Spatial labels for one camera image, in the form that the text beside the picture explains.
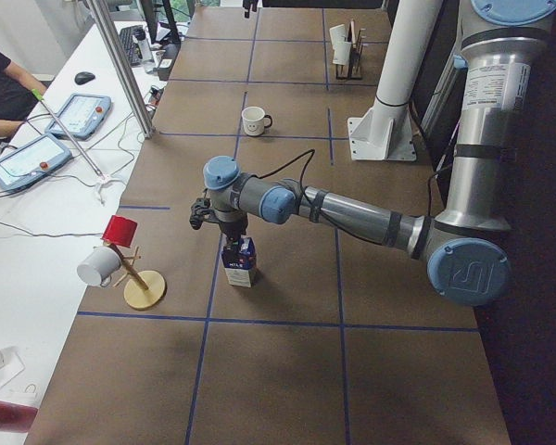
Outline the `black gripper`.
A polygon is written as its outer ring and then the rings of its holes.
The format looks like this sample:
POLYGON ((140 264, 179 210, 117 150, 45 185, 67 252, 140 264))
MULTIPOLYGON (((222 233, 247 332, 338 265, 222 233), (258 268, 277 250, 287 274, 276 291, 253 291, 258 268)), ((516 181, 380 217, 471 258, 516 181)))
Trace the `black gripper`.
POLYGON ((232 222, 220 222, 220 228, 228 241, 236 241, 246 235, 247 217, 232 222))

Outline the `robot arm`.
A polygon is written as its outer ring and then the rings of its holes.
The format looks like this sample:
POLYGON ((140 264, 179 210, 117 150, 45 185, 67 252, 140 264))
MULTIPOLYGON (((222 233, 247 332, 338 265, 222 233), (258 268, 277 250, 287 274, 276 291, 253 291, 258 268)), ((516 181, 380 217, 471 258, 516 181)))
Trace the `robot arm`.
POLYGON ((441 212, 405 215, 301 179, 274 181, 268 174, 243 172, 234 158, 218 156, 204 166, 205 189, 191 207, 191 226, 218 225, 234 248, 250 216, 282 224, 297 215, 423 261, 432 287, 447 300, 481 306, 500 298, 512 273, 499 246, 510 230, 499 212, 502 168, 510 158, 507 139, 555 12, 556 1, 460 2, 450 60, 465 71, 466 81, 441 212))

